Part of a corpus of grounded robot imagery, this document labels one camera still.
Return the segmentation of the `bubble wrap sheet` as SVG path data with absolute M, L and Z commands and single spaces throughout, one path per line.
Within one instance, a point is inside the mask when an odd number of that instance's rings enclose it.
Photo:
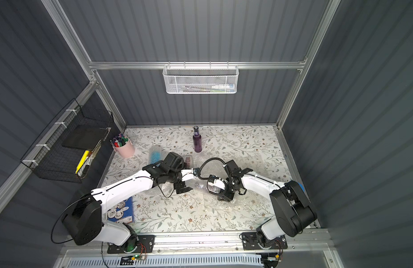
M 154 145 L 149 149 L 148 164 L 157 163 L 162 159 L 162 147 L 160 145 Z
M 222 164 L 226 177 L 224 179 L 211 174 L 209 177 L 202 176 L 202 170 L 208 163 L 218 161 Z M 225 162 L 219 157 L 207 159 L 200 167 L 193 170 L 194 176 L 206 181 L 207 191 L 217 196 L 219 201 L 231 202 L 235 194 L 243 196 L 247 191 L 255 192 L 268 200 L 273 208 L 273 213 L 269 217 L 264 216 L 267 222 L 284 218 L 286 211 L 293 211 L 296 200 L 293 196 L 292 186 L 299 186 L 297 182 L 288 183 L 275 182 L 258 175 L 250 168 L 241 169 L 234 160 Z

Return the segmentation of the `white tape dispenser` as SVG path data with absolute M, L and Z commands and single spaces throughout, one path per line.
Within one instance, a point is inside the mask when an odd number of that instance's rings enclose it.
M 192 169 L 194 167 L 194 160 L 192 155 L 184 156 L 185 169 Z

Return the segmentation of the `purple liquid glass bottle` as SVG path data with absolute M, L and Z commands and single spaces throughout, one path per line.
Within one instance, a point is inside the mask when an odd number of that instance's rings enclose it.
M 198 126 L 194 126 L 193 142 L 194 142 L 195 152 L 200 153 L 203 148 L 202 148 L 201 134 L 199 132 Z

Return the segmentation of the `blue liquid glass bottle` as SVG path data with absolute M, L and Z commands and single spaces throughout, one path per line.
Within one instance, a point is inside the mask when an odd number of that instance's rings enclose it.
M 161 160 L 161 151 L 160 150 L 152 150 L 149 152 L 149 163 L 154 164 Z

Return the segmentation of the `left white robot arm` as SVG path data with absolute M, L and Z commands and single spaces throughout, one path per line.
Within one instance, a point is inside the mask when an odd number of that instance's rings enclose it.
M 161 184 L 172 183 L 178 193 L 190 191 L 185 182 L 194 177 L 194 170 L 186 167 L 182 156 L 168 153 L 164 160 L 144 166 L 119 182 L 76 192 L 59 220 L 78 246 L 92 241 L 123 246 L 135 239 L 136 232 L 126 223 L 105 220 L 104 214 L 118 203 Z

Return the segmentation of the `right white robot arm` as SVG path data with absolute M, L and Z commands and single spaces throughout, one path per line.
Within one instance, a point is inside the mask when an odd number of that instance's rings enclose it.
M 266 249 L 273 244 L 281 245 L 277 242 L 278 237 L 295 237 L 317 220 L 317 213 L 298 182 L 275 182 L 250 168 L 241 169 L 233 160 L 225 163 L 223 168 L 227 178 L 211 175 L 207 184 L 220 189 L 217 192 L 219 200 L 230 202 L 236 193 L 245 195 L 252 191 L 272 204 L 274 216 L 256 229 L 255 239 L 259 247 Z

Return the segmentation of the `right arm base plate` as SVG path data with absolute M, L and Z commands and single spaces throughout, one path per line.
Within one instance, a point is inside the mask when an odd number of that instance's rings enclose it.
M 259 240 L 255 232 L 243 232 L 239 235 L 242 241 L 243 250 L 285 250 L 288 249 L 285 235 L 278 236 L 274 240 Z

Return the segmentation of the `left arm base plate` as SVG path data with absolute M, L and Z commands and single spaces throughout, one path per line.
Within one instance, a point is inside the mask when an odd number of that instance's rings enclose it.
M 108 254 L 140 254 L 151 253 L 155 245 L 154 235 L 131 236 L 127 242 L 121 246 L 110 244 L 107 248 Z

